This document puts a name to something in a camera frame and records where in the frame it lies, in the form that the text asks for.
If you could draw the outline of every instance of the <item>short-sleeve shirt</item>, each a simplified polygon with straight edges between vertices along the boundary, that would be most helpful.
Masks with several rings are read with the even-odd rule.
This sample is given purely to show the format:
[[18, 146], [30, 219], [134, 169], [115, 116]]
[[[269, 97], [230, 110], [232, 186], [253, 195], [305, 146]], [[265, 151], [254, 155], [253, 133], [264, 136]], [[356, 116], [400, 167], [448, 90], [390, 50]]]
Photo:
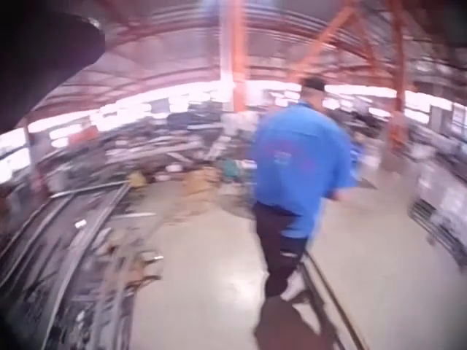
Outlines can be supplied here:
[[305, 103], [262, 120], [252, 151], [257, 165], [255, 199], [297, 216], [283, 232], [287, 237], [312, 235], [322, 198], [355, 182], [350, 138]]

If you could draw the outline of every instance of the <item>clutter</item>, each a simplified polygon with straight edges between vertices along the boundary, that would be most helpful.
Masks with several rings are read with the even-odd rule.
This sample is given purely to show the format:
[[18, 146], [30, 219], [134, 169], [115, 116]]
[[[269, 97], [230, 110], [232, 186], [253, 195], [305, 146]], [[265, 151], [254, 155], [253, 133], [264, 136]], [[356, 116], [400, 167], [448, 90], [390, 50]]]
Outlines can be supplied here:
[[147, 185], [146, 178], [140, 171], [134, 171], [128, 175], [128, 182], [132, 188], [145, 187]]

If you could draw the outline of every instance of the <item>dark pants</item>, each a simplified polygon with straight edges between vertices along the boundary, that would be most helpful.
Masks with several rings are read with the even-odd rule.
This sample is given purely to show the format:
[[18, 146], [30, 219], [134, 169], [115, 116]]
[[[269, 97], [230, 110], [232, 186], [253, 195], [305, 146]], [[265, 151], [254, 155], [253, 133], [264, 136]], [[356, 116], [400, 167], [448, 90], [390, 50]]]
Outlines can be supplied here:
[[287, 289], [292, 275], [305, 252], [306, 238], [288, 238], [282, 232], [296, 219], [283, 209], [256, 202], [253, 206], [256, 233], [260, 239], [269, 276], [266, 280], [267, 298], [281, 295]]

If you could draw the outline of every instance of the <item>arched roof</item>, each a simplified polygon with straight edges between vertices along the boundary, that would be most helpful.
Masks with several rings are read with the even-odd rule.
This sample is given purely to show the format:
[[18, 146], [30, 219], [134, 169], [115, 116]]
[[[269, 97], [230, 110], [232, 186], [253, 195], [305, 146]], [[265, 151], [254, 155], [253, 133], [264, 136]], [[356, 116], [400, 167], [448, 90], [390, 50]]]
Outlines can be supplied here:
[[[52, 91], [32, 119], [99, 108], [147, 90], [219, 79], [219, 0], [55, 0], [54, 7], [95, 18], [107, 51]], [[343, 6], [355, 15], [321, 50], [310, 72], [331, 82], [391, 85], [398, 69], [391, 14], [380, 0], [245, 0], [250, 79], [285, 79]], [[463, 50], [434, 42], [405, 6], [404, 52], [411, 82], [463, 84]]]

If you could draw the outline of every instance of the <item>black cap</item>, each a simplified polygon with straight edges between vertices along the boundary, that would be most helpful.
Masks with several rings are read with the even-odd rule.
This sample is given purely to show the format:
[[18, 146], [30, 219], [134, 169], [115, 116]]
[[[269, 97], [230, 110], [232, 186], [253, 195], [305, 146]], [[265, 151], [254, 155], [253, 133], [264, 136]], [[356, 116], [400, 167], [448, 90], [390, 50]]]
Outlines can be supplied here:
[[324, 91], [325, 90], [324, 87], [326, 86], [326, 83], [324, 79], [321, 79], [319, 77], [306, 77], [301, 80], [301, 86], [303, 88]]

